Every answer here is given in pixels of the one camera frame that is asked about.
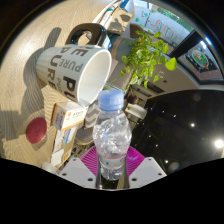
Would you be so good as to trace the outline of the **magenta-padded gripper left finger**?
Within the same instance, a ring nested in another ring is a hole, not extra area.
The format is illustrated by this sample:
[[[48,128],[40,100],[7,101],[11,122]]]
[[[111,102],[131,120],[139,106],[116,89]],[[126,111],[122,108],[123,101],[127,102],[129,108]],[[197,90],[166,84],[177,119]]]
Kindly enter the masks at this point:
[[[84,188],[95,188],[98,175],[96,147],[91,147],[80,157],[72,158],[60,172],[60,177]]]

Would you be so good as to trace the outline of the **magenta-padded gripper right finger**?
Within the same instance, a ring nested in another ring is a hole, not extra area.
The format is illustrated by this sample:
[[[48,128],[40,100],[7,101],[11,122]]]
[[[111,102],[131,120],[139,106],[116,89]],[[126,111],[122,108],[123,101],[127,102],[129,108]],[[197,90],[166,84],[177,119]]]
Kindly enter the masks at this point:
[[[127,152],[126,172],[130,188],[140,188],[166,176],[153,157],[144,157],[133,147]]]

